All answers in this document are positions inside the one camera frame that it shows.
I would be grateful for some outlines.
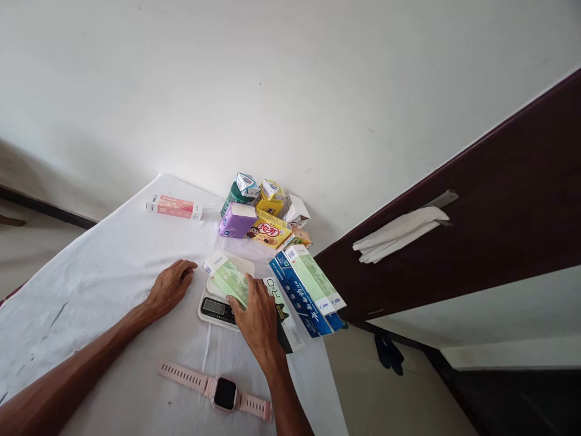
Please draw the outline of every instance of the tiled floor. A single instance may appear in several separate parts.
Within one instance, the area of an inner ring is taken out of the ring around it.
[[[0,224],[0,300],[85,231],[4,200],[0,200],[0,214],[27,222],[23,227]]]
[[[0,225],[1,300],[84,230],[3,200],[0,214],[27,221]],[[405,357],[399,377],[381,366],[371,333],[351,327],[325,344],[351,436],[476,435],[421,351],[396,344]]]
[[[351,327],[325,338],[351,436],[476,436],[423,352],[395,344],[404,375],[379,362],[373,334]]]

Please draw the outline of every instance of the watch face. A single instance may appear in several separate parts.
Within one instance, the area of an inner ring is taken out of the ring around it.
[[[236,400],[236,383],[220,377],[216,385],[214,404],[226,410],[234,410]]]

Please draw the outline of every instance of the dark brown door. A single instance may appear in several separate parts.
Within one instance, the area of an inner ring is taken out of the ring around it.
[[[353,242],[452,189],[439,226],[377,264]],[[581,70],[316,256],[351,322],[581,263]]]

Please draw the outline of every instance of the white tablecloth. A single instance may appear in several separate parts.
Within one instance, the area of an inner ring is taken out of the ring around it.
[[[200,202],[202,221],[145,210],[153,194]],[[254,262],[271,276],[274,250],[218,236],[223,199],[160,174],[100,224],[48,262],[0,308],[0,398],[4,402],[97,338],[143,301],[156,276],[177,259],[200,265],[185,298],[142,332],[114,362],[66,425],[65,435],[275,434],[274,424],[225,414],[198,393],[157,375],[166,358],[270,398],[266,379],[238,332],[201,321],[197,305],[207,274],[202,262],[219,249]],[[321,338],[288,357],[309,421],[318,435],[347,435]]]

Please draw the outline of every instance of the pink box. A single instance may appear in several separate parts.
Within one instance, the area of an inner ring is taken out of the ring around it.
[[[202,206],[168,196],[153,196],[146,204],[149,212],[173,215],[187,219],[202,219]]]

